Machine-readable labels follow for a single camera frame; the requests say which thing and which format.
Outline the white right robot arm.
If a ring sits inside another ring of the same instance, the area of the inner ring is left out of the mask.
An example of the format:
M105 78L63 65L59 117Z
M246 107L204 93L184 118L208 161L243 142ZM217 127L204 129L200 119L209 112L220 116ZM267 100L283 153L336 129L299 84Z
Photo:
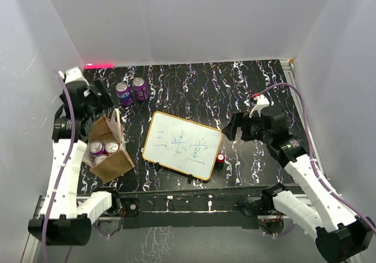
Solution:
M250 113L233 113L222 132L233 141L237 130L241 130L243 141L263 142L311 202L304 204L278 183L262 191L260 208L290 217L312 237L327 262L346 261L369 247L374 223L347 209L322 173L314 172L306 139L290 133L287 116L280 108L255 107Z

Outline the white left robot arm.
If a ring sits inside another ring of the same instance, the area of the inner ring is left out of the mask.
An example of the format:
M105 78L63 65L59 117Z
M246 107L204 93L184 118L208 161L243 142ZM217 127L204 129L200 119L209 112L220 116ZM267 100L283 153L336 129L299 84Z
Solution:
M110 189L93 192L77 203L82 163L89 161L93 118L113 102L100 81L90 85L78 67L58 72L62 105L53 122L53 160L43 206L28 222L28 231L43 245L86 245L92 225L105 212L116 215L121 201Z

